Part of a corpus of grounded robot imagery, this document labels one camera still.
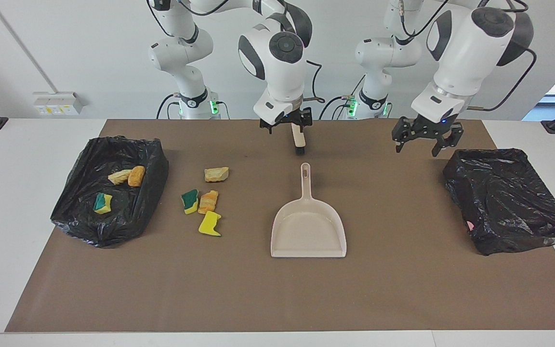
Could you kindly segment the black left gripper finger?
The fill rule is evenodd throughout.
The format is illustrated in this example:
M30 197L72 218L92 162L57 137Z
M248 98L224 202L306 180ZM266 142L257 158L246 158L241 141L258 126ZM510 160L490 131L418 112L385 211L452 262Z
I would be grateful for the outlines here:
M436 145L433 147L433 156L436 157L448 147L456 147L463 135L464 128L461 123L454 123L449 127L449 135L445 137L443 134L436 133Z
M414 129L415 120L400 117L392 129L392 139L395 142L395 151L401 152L403 146L412 140L416 140Z

